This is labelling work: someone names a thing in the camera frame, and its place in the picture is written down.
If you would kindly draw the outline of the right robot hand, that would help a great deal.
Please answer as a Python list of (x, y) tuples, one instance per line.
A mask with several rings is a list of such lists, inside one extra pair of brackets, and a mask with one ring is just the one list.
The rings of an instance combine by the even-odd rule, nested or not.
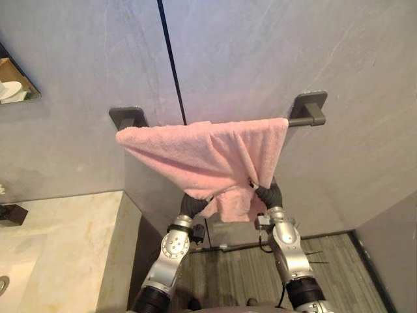
[(275, 179), (272, 180), (269, 188), (258, 185), (251, 179), (248, 184), (254, 191), (252, 202), (256, 214), (264, 213), (274, 207), (283, 208), (283, 196)]

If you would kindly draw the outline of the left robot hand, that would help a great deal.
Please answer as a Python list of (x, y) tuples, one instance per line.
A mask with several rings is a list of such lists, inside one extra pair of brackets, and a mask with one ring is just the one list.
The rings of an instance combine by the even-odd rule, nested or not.
[(210, 203), (212, 198), (207, 199), (195, 199), (188, 194), (184, 194), (180, 204), (180, 215), (188, 216), (193, 219), (196, 215), (202, 212), (205, 207)]

